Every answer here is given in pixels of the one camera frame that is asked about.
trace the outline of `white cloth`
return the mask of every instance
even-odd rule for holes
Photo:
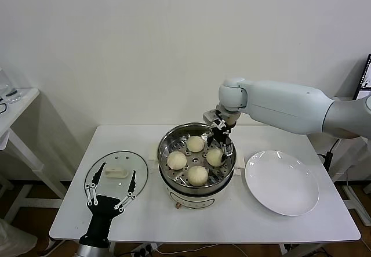
[[[0,219],[0,256],[14,257],[26,253],[36,245],[37,238]]]

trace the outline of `power cord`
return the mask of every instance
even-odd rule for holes
[[[199,250],[202,250],[202,249],[204,249],[204,248],[207,248],[207,247],[215,247],[216,245],[218,245],[218,244],[207,245],[207,246],[205,246],[205,247],[201,247],[201,248],[194,249],[194,250],[184,250],[184,251],[168,252],[168,253],[161,252],[160,250],[158,250],[158,248],[156,248],[155,250],[156,250],[158,253],[160,253],[160,254],[163,254],[163,255],[170,255],[170,254],[178,254],[178,253],[185,253],[185,252],[195,252],[195,251],[199,251]]]
[[[337,144],[337,146],[339,146],[340,139],[337,139],[335,141],[334,145],[332,145],[331,149],[326,153],[326,155],[318,154],[318,156],[323,157],[325,159],[325,161],[323,162],[323,166],[325,167],[327,172],[329,171],[330,166],[331,166],[331,161],[332,161],[332,157],[333,157],[332,150],[335,148],[336,144]]]
[[[219,245],[219,244],[213,244],[213,245],[207,245],[205,247],[201,247],[201,248],[198,248],[198,249],[193,249],[193,250],[184,250],[184,251],[177,251],[177,252],[168,252],[168,253],[164,253],[164,252],[161,252],[158,250],[158,248],[156,248],[155,250],[160,253],[160,254],[163,254],[163,255],[169,255],[169,254],[179,254],[179,253],[185,253],[185,252],[195,252],[195,251],[199,251],[199,250],[202,250],[204,248],[207,248],[207,247],[215,247],[216,245]],[[233,244],[233,246],[235,248],[237,248],[238,250],[241,251],[241,253],[245,256],[245,257],[248,257],[248,255],[245,253],[245,251],[243,251],[242,249],[240,249],[240,247],[238,247],[237,245]]]

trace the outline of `white table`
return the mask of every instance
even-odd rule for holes
[[[58,211],[50,236],[78,240],[86,233],[92,215],[86,206],[83,183],[89,168],[99,158],[113,151],[130,150],[147,160],[150,147],[172,127],[99,126]],[[272,149],[284,151],[305,163],[319,184],[320,196],[315,209],[298,217],[278,215],[262,206],[238,175],[233,176],[224,200],[218,204],[200,210],[176,209],[175,203],[165,193],[157,163],[147,161],[150,169],[148,182],[125,213],[114,218],[108,239],[121,242],[231,244],[322,243],[360,239],[352,217],[306,136],[270,126],[238,126],[230,136],[236,147],[243,150],[245,160],[258,151]]]
[[[0,136],[7,131],[9,132],[9,141],[12,143],[12,149],[20,157],[24,163],[31,168],[47,186],[50,187],[60,198],[64,198],[67,189],[56,179],[53,171],[48,169],[44,163],[22,142],[22,140],[10,128],[12,124],[18,119],[23,111],[34,101],[39,95],[38,89],[18,89],[21,94],[21,99],[12,104],[8,104],[6,112],[0,114]],[[0,177],[0,183],[4,187],[11,187],[9,181]],[[28,192],[31,190],[31,185],[25,185],[17,199],[14,201],[12,207],[5,216],[7,222],[11,222],[20,207],[59,207],[61,204],[55,200],[38,200],[26,199]]]

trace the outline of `steamed bun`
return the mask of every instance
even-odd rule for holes
[[[208,151],[206,155],[206,160],[211,166],[219,167],[222,165],[222,162],[221,162],[222,155],[223,155],[223,152],[220,149],[218,148],[211,149]]]
[[[203,150],[205,143],[203,139],[199,136],[191,136],[187,140],[187,148],[193,153],[197,153]]]
[[[179,152],[174,151],[168,156],[168,166],[173,170],[181,170],[187,164],[187,157]]]
[[[193,186],[202,186],[208,181],[208,171],[202,166],[193,166],[188,170],[188,181]]]

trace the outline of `glass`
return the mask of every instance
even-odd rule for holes
[[[21,95],[2,68],[0,68],[0,97],[3,98],[1,102],[7,103],[14,103],[21,99]]]

